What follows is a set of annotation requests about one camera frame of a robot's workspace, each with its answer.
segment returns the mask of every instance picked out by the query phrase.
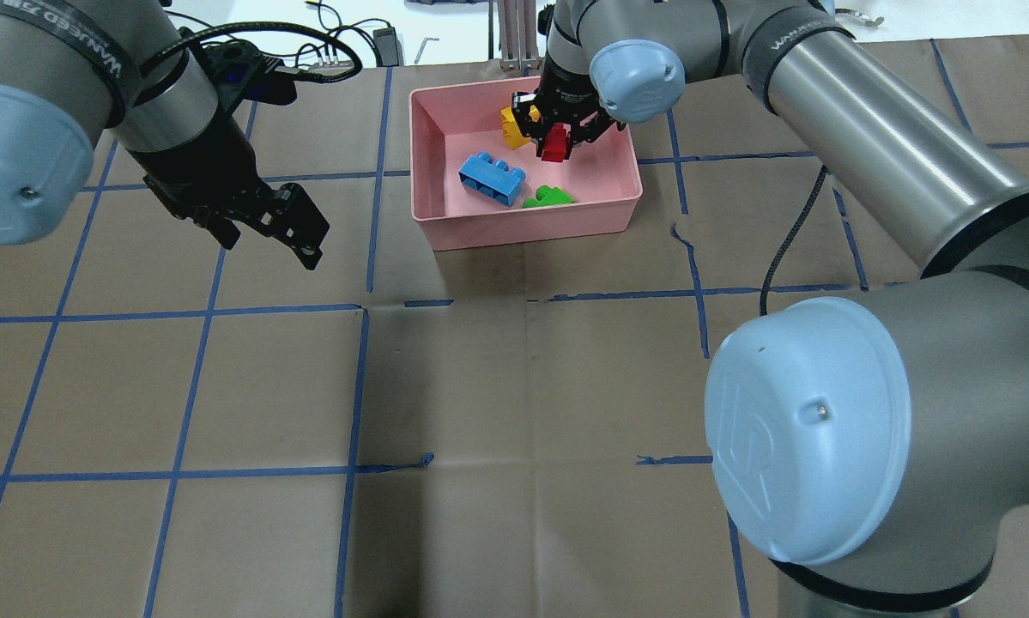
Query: black cable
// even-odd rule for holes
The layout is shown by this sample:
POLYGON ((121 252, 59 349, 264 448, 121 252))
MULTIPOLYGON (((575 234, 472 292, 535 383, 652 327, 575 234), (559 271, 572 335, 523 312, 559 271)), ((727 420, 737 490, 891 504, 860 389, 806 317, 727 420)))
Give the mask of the black cable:
POLYGON ((488 0, 488 60, 495 59, 495 0, 488 0))
POLYGON ((361 59, 358 58, 357 52, 354 51, 349 45, 343 43, 342 40, 334 38, 326 32, 319 32, 318 30, 315 30, 315 28, 309 28, 307 25, 299 24, 236 23, 217 25, 217 27, 207 28, 189 36, 184 36, 180 40, 176 40, 176 42, 171 43, 159 51, 154 52, 152 58, 145 60, 144 64, 141 65, 141 75, 148 75, 149 73, 152 73, 152 71, 157 67, 163 65, 165 62, 168 62, 168 59, 172 58, 172 56, 177 54, 194 43, 200 43, 202 40, 206 39, 214 39, 216 36, 223 36, 225 34, 233 34, 237 32, 289 32, 293 34, 303 34, 311 36, 312 39, 322 40, 322 42, 332 46, 333 49, 343 51, 343 54, 346 54, 346 58, 350 59, 353 66, 350 66, 349 70, 339 75, 323 75, 324 79, 321 81, 324 83, 342 81, 361 73, 361 59))
MULTIPOLYGON (((201 27, 213 28, 213 24, 209 24, 205 20, 199 20, 198 17, 196 17, 193 15, 188 15, 188 14, 181 13, 181 12, 178 12, 178 11, 169 11, 169 10, 166 10, 166 8, 165 8, 164 11, 166 13, 168 13, 168 15, 180 17, 180 19, 187 20, 187 21, 191 21, 191 23, 193 23, 193 24, 201 25, 201 27)), ((236 39, 236 37, 232 36, 232 35, 228 35, 228 39, 236 39)))
POLYGON ((356 27, 356 25, 353 24, 341 25, 341 27, 333 28, 332 30, 329 30, 327 33, 332 36, 338 36, 343 32, 354 32, 358 36, 360 36, 360 38, 364 40, 365 45, 369 46, 369 50, 374 52, 374 60, 377 60, 377 66, 385 65, 384 59, 382 59, 380 54, 380 48, 377 47, 377 42, 376 40, 374 40, 372 35, 369 35, 368 32, 361 30, 361 28, 358 28, 356 27))
POLYGON ((317 19, 319 20, 319 28, 330 30, 326 24, 323 24, 323 10, 325 8, 334 14, 334 19, 339 21, 339 25, 343 25, 343 15, 339 14, 339 11, 334 10, 332 5, 324 4, 323 0, 305 0, 305 3, 310 5, 310 7, 315 7, 315 14, 317 14, 317 19))
POLYGON ((359 23, 353 23, 351 25, 361 25, 366 23, 382 23, 385 25, 385 28, 392 28, 392 23, 390 23, 390 21, 381 17, 366 17, 359 21, 359 23))
POLYGON ((791 246, 793 239, 796 238, 797 231, 800 231, 801 227, 804 227, 804 220, 808 219, 809 213, 812 212, 812 207, 815 206, 815 201, 819 198, 819 192, 823 189, 823 181, 826 179, 827 166, 823 165, 819 168, 819 176, 815 179, 815 186, 812 187, 812 194, 808 195, 808 203, 804 204, 804 210, 800 212, 800 216, 797 216, 796 222, 792 224, 792 228, 789 228, 788 235, 785 237, 784 242, 781 243, 781 247, 778 249, 777 254, 773 255, 773 262, 770 262, 770 269, 766 271, 766 279, 762 282, 762 290, 757 295, 758 316, 766 316, 766 314, 769 314, 766 301, 770 296, 770 289, 773 286, 773 274, 776 272, 778 266, 781 265, 781 258, 784 257, 785 252, 788 251, 788 246, 791 246))
POLYGON ((317 44, 315 44, 315 43, 306 43, 306 44, 303 44, 301 46, 299 46, 299 48, 297 49, 297 52, 295 52, 295 54, 293 54, 293 66, 294 67, 299 68, 299 66, 301 66, 301 54, 303 54, 303 52, 305 52, 305 49, 307 47, 311 47, 312 50, 315 51, 315 54, 317 56, 317 58, 319 58, 319 62, 321 62, 321 63, 323 62, 323 52, 319 51, 319 47, 317 46, 317 44))

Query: toy brick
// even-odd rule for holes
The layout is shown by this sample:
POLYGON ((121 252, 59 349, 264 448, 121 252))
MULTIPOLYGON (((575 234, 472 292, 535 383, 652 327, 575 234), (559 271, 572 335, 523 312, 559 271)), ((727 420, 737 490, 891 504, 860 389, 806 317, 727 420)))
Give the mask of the toy brick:
POLYGON ((545 136, 545 147, 540 153, 540 160, 564 163, 569 155, 568 130, 562 124, 554 124, 545 136))
POLYGON ((542 184, 537 187, 536 196, 531 196, 531 198, 526 199, 522 208, 538 208, 542 206, 559 206, 561 204, 574 204, 571 195, 564 191, 564 189, 559 187, 549 187, 548 184, 542 184))
MULTIPOLYGON (((514 110, 506 106, 502 110, 499 110, 499 115, 502 117, 503 141, 506 142, 511 151, 530 143, 530 138, 523 136, 522 130, 518 126, 518 121, 514 120, 514 110)), ((537 111, 537 108, 530 107, 530 118, 534 122, 540 120, 540 112, 537 111)))
POLYGON ((505 160, 492 159, 486 151, 467 157, 464 165, 460 166, 458 175, 464 186, 482 192, 507 208, 514 206, 514 199, 518 199, 525 182, 522 168, 511 169, 505 160))

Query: yellow lego brick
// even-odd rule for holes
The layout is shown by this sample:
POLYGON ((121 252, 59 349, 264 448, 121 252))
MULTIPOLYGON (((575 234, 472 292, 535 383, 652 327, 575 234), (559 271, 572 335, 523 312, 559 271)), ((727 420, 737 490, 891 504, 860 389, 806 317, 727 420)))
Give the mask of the yellow lego brick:
MULTIPOLYGON (((522 136, 522 131, 518 129, 518 121, 514 120, 514 110, 505 107, 499 111, 499 114, 502 117, 503 141, 506 142, 511 151, 514 148, 522 148, 522 146, 530 143, 530 139, 522 136)), ((534 122, 540 120, 540 112, 537 111, 537 108, 530 108, 530 118, 533 118, 534 122)))

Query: blue lego brick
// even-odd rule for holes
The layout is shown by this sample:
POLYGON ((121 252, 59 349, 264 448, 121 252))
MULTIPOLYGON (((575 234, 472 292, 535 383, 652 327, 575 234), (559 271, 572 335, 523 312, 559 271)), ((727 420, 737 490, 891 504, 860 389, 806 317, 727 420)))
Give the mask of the blue lego brick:
POLYGON ((460 166, 460 181, 469 189, 482 192, 505 205, 514 206, 525 183, 522 168, 511 169, 505 160, 495 160, 490 153, 480 152, 464 159, 460 166))

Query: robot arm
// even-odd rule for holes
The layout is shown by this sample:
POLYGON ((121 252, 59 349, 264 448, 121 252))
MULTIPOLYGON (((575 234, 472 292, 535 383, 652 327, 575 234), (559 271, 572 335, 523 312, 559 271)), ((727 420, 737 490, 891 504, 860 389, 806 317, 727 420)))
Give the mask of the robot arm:
POLYGON ((540 86, 513 103, 540 112, 517 114, 538 153, 565 131, 570 155, 726 74, 923 281, 726 337, 706 385, 718 488, 788 576, 783 617, 947 615, 988 576, 1001 516, 1029 504, 1029 179, 804 0, 561 1, 540 86))
POLYGON ((244 98, 294 101, 297 77, 243 40, 188 44, 157 0, 0 0, 0 244, 56 228, 113 128, 170 214, 225 249, 242 222, 315 268, 324 216, 299 184, 259 179, 232 118, 244 98))

